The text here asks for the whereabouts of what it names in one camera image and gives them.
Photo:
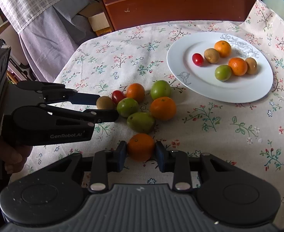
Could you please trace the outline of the person's left hand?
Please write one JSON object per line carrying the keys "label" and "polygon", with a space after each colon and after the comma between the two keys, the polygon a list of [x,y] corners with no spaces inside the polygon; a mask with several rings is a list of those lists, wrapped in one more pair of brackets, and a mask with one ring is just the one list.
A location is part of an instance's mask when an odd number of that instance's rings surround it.
{"label": "person's left hand", "polygon": [[5,163],[5,170],[8,174],[18,173],[32,152],[33,146],[21,146],[13,148],[0,140],[0,159]]}

